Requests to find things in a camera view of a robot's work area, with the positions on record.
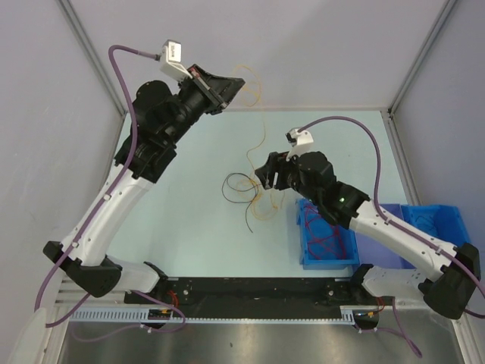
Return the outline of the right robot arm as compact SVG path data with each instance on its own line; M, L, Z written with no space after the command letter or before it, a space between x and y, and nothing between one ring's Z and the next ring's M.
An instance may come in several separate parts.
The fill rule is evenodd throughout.
M272 152L255 171L266 190L292 189L312 202L331 225L381 243L413 265L411 271L369 265L354 274L350 297L367 304L375 297L426 303L448 319L459 319L480 282L480 257L469 243L457 247L382 210L366 193L337 180L321 152L289 158Z

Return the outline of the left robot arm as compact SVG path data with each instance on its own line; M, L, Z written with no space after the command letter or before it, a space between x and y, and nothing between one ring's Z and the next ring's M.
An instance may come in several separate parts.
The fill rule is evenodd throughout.
M161 271L151 263L110 257L109 245L131 209L175 158L183 135L204 114L220 114L244 84L242 78L215 76L194 64L176 94L161 80L141 85L133 102L136 131L116 153L91 212L62 241L47 242L44 255L92 297L113 289L138 290L149 302L161 302L167 296Z

